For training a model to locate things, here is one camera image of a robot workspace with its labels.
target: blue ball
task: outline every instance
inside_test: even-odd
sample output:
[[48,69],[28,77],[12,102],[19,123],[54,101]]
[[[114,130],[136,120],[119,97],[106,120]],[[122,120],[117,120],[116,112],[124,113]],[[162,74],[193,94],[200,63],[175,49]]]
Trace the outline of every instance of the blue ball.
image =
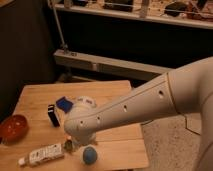
[[83,152],[83,160],[87,165],[91,165],[96,162],[98,158],[97,152],[93,147],[86,147]]

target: wooden tabletop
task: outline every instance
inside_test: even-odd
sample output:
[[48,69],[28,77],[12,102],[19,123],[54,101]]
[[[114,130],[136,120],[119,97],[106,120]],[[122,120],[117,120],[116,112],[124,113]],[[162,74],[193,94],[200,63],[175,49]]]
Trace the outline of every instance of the wooden tabletop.
[[[65,83],[25,86],[13,114],[24,115],[29,124],[27,135],[13,145],[0,144],[0,170],[48,170],[48,171],[102,171],[144,168],[148,159],[143,135],[139,124],[133,124],[98,132],[98,145],[93,146],[98,153],[95,164],[87,166],[82,162],[84,147],[71,155],[65,153],[63,159],[55,160],[30,168],[21,168],[18,159],[34,149],[65,142],[63,125],[55,128],[47,115],[47,107],[61,97],[73,101],[76,97],[86,95],[94,98],[97,105],[128,93],[129,81],[107,81],[88,83]],[[60,109],[57,112],[63,123],[66,115]]]

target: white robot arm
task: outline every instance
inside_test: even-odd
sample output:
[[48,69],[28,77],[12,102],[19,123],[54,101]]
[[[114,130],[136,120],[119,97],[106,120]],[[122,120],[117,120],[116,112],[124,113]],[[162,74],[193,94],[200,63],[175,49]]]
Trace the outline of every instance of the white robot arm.
[[172,70],[101,107],[79,98],[65,131],[88,145],[100,130],[178,114],[200,112],[202,140],[196,171],[213,170],[213,57]]

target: gray floor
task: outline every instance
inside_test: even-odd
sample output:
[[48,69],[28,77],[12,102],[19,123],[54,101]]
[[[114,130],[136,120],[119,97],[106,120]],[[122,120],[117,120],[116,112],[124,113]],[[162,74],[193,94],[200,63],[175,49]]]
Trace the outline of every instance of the gray floor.
[[[188,127],[200,133],[198,114],[187,115]],[[200,136],[185,129],[185,118],[176,116],[142,126],[150,166],[137,171],[191,171]]]

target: dark background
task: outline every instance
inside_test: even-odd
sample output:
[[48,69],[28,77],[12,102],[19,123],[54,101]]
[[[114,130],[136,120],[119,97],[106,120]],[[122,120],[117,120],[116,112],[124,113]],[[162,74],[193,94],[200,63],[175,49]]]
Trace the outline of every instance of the dark background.
[[[213,31],[60,12],[69,49],[166,67],[213,54]],[[15,0],[0,8],[0,121],[12,114],[26,84],[52,83],[61,67],[53,13],[46,0]]]

